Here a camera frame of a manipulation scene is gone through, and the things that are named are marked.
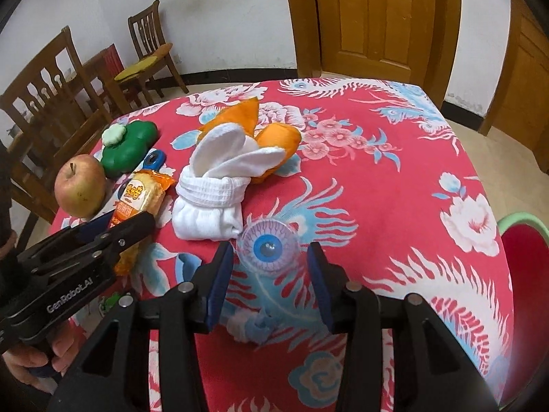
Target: wooden door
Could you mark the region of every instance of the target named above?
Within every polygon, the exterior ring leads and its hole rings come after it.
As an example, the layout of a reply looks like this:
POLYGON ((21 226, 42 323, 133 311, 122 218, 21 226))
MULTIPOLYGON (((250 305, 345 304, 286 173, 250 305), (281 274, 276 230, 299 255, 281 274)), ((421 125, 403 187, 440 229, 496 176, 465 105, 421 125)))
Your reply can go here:
POLYGON ((548 127, 549 40, 523 0, 511 0, 509 44, 490 119, 534 153, 548 127))
POLYGON ((317 0, 322 69, 421 85, 435 0, 317 0))

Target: bread package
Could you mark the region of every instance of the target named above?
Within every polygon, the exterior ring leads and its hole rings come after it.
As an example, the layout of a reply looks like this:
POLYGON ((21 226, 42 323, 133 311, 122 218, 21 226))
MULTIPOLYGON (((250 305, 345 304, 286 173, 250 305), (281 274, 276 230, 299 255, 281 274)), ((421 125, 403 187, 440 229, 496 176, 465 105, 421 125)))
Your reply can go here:
MULTIPOLYGON (((151 170, 140 170, 137 172, 124 189, 120 201, 116 203, 113 217, 110 220, 109 228, 120 224, 122 221, 140 213, 149 212, 155 217, 160 210, 164 195, 168 187, 175 182, 169 175, 153 172, 151 170)), ((117 275, 125 276, 133 268, 139 246, 145 241, 135 243, 122 253, 120 260, 114 270, 117 275)))

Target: tablecloth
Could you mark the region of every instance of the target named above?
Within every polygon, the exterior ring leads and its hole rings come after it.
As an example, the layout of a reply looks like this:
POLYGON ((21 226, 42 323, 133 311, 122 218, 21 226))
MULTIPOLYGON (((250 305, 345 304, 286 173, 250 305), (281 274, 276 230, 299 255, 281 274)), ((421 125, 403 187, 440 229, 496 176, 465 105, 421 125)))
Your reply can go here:
MULTIPOLYGON (((177 178, 194 150, 197 129, 224 107, 254 96, 260 99, 257 130, 285 122, 301 131, 303 141, 275 175, 247 189, 245 224, 253 241, 276 234, 272 220, 282 221, 296 231, 302 252, 277 277, 261 272, 252 242, 252 264, 235 261, 220 325, 197 338, 210 410, 333 410, 345 336, 330 335, 320 321, 303 252, 313 241, 350 278, 378 294, 422 294, 499 399, 513 330, 505 253, 473 165, 421 88, 372 79, 260 82, 191 94, 116 122, 155 122, 161 133, 155 148, 167 154, 161 171, 177 178)), ((101 144, 94 155, 100 159, 101 144)), ((75 316, 83 334, 93 331, 115 291, 132 286, 150 298, 181 282, 178 253, 211 260, 216 243, 175 237, 170 221, 175 198, 171 188, 154 243, 131 276, 75 316)), ((104 211, 113 206, 111 200, 104 211)), ((78 222, 60 210, 51 231, 78 222)), ((161 410, 157 339, 153 333, 153 411, 161 410)), ((392 411, 390 333, 383 342, 382 409, 392 411)))

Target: orange plush toy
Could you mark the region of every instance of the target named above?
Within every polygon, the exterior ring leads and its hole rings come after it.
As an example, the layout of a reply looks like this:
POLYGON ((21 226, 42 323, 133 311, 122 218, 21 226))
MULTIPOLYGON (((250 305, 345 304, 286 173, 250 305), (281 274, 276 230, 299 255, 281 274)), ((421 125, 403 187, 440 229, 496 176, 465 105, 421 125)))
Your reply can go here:
POLYGON ((252 183, 261 183, 271 173, 274 173, 282 166, 292 155, 297 151, 297 147, 301 142, 301 133, 297 128, 282 122, 274 122, 267 125, 263 130, 255 134, 257 121, 259 120, 259 99, 251 98, 240 102, 237 105, 227 107, 210 122, 206 123, 200 129, 201 133, 198 136, 197 144, 206 136, 212 128, 226 123, 233 122, 241 125, 244 132, 250 138, 253 138, 260 148, 263 147, 281 147, 286 151, 283 161, 275 168, 267 170, 260 177, 252 178, 252 183))

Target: apple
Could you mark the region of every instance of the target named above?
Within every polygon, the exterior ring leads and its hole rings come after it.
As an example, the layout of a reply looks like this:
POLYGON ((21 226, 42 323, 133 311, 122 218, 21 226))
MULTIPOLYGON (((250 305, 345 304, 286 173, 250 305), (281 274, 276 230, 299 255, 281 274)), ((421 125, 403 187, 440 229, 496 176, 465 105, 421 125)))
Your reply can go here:
POLYGON ((90 218, 105 197, 105 171, 91 155, 78 155, 66 162, 56 177, 53 192, 59 207, 78 218, 90 218))

